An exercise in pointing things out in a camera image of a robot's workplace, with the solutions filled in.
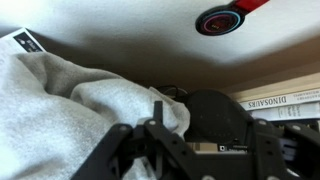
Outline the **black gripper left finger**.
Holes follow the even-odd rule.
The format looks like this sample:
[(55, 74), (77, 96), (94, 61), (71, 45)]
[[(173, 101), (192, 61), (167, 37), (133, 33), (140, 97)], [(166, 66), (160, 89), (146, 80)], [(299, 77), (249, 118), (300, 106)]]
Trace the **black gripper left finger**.
[(196, 154), (163, 125), (163, 102), (135, 128), (113, 125), (71, 180), (122, 180), (138, 158), (146, 158), (157, 180), (199, 180)]

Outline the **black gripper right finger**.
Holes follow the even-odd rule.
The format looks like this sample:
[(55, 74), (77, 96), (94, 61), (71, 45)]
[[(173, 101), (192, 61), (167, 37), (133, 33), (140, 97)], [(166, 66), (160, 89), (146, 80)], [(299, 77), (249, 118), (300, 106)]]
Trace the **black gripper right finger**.
[(250, 128), (256, 180), (320, 180), (318, 132), (299, 123), (279, 129), (262, 119)]

